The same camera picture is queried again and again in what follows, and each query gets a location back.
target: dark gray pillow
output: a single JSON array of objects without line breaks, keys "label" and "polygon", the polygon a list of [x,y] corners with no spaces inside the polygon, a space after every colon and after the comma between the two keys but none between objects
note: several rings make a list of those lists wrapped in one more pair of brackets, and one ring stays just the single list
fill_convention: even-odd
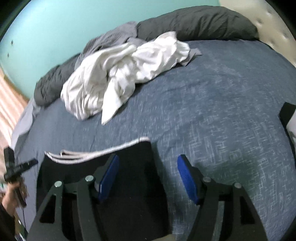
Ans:
[{"label": "dark gray pillow", "polygon": [[180,41],[205,39],[258,39],[249,19],[225,7],[196,6],[175,10],[138,23],[138,38],[150,41],[175,31]]},{"label": "dark gray pillow", "polygon": [[74,66],[80,53],[74,55],[61,65],[53,67],[40,78],[34,90],[34,99],[37,105],[50,105],[60,97],[64,83],[74,72]]}]

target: pillow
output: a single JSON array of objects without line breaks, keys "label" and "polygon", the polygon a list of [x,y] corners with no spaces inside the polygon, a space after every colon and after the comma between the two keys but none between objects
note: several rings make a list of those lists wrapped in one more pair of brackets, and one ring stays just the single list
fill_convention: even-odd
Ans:
[{"label": "pillow", "polygon": [[196,6],[175,10],[139,22],[138,38],[150,41],[175,31],[179,41],[205,39],[259,39],[249,19],[225,7]]},{"label": "pillow", "polygon": [[296,160],[296,105],[285,102],[279,113],[279,118],[290,137],[292,152]]},{"label": "pillow", "polygon": [[37,105],[47,106],[60,97],[63,84],[74,72],[74,66],[79,54],[74,55],[61,65],[53,67],[40,78],[34,90],[34,99]]}]

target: tufted beige headboard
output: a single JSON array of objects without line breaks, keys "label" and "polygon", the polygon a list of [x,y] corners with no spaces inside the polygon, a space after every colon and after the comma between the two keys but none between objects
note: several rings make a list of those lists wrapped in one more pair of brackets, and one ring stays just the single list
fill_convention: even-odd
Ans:
[{"label": "tufted beige headboard", "polygon": [[260,41],[282,54],[296,67],[296,40],[279,14],[265,0],[219,0],[257,27]]}]

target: crumpled white garment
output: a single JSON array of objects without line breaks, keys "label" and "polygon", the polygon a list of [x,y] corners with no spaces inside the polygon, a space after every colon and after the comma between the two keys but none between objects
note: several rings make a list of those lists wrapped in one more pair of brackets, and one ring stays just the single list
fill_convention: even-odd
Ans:
[{"label": "crumpled white garment", "polygon": [[175,32],[139,47],[125,43],[86,57],[63,85],[67,111],[84,120],[102,111],[106,124],[131,97],[136,83],[145,83],[185,60],[190,48]]}]

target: mattress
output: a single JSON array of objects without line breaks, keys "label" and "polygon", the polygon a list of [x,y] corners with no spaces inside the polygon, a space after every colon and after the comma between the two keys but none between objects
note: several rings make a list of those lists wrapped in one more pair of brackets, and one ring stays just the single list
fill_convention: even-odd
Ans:
[{"label": "mattress", "polygon": [[[268,239],[280,240],[296,215],[296,171],[278,113],[284,102],[296,102],[296,68],[259,41],[188,43],[203,55],[137,86],[104,126],[101,114],[78,121],[60,99],[41,110],[19,155],[21,161],[39,160],[38,167],[24,174],[30,194],[24,210],[28,230],[36,214],[36,182],[45,151],[92,152],[147,136],[178,240],[186,240],[198,211],[177,170],[180,154],[216,182],[240,182]],[[220,228],[217,222],[213,240],[219,239]]]}]

